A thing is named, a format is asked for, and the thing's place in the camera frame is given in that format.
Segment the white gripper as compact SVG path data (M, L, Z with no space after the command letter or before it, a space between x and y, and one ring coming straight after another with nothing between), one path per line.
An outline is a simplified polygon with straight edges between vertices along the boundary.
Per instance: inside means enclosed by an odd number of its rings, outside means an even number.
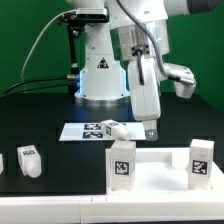
M136 61L128 65L128 82L131 106L134 119L144 121L143 127L147 141L158 139L157 121L161 115L159 91L153 59L142 59L144 84L139 81L139 71Z

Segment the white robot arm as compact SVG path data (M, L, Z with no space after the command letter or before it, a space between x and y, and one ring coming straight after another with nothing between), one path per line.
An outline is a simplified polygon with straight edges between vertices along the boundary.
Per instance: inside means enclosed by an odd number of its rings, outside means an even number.
M128 97L146 139L157 140L160 82L171 80L182 98L191 97L196 87L189 68L162 59L169 52L167 20L212 11L222 0L66 1L74 7L72 20L86 30L85 65L76 97L88 103Z

